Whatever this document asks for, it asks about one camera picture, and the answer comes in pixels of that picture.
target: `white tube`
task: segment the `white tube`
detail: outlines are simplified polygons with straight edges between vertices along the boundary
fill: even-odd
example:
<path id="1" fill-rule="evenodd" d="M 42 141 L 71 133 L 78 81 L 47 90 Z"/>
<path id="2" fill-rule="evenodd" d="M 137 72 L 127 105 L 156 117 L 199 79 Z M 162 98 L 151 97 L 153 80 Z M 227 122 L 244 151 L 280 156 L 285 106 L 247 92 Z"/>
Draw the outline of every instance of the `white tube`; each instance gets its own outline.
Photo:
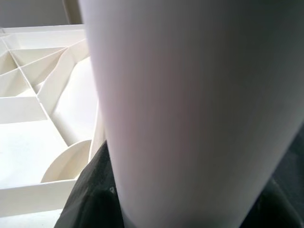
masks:
<path id="1" fill-rule="evenodd" d="M 237 228 L 304 117 L 304 1 L 80 0 L 127 228 Z"/>

